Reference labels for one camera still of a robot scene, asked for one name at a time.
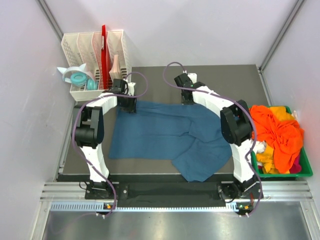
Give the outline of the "blue t shirt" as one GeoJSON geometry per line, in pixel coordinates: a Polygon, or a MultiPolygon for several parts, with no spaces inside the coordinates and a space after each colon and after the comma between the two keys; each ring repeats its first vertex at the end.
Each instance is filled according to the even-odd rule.
{"type": "Polygon", "coordinates": [[[189,182],[204,182],[232,157],[220,118],[200,104],[139,101],[118,109],[108,157],[170,160],[189,182]]]}

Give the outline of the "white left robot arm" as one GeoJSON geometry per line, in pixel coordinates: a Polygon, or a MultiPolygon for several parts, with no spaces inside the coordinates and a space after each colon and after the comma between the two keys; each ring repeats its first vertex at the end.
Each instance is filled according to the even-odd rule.
{"type": "Polygon", "coordinates": [[[102,198],[109,198],[114,191],[111,183],[107,182],[110,171],[108,170],[102,142],[105,136],[104,115],[115,107],[136,112],[137,99],[135,83],[124,79],[115,79],[110,90],[103,91],[97,98],[88,104],[78,104],[73,108],[71,136],[81,150],[88,165],[89,179],[98,183],[96,192],[102,198]]]}

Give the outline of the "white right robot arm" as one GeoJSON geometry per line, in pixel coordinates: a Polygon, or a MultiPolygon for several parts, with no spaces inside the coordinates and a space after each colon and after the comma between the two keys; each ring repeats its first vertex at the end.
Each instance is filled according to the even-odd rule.
{"type": "Polygon", "coordinates": [[[252,191],[250,182],[255,181],[251,165],[252,132],[248,105],[244,100],[234,101],[209,89],[204,83],[197,82],[195,73],[182,73],[174,78],[181,89],[182,98],[202,105],[220,118],[221,133],[230,144],[233,159],[233,176],[237,182],[233,192],[239,198],[245,198],[252,191]]]}

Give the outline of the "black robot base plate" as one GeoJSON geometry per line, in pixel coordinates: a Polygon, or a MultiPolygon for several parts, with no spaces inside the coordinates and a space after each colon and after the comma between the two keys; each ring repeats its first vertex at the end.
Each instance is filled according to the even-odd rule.
{"type": "Polygon", "coordinates": [[[259,183],[243,189],[232,174],[214,174],[204,182],[180,174],[112,174],[113,186],[86,181],[85,199],[117,200],[118,207],[222,207],[230,200],[257,200],[259,183]]]}

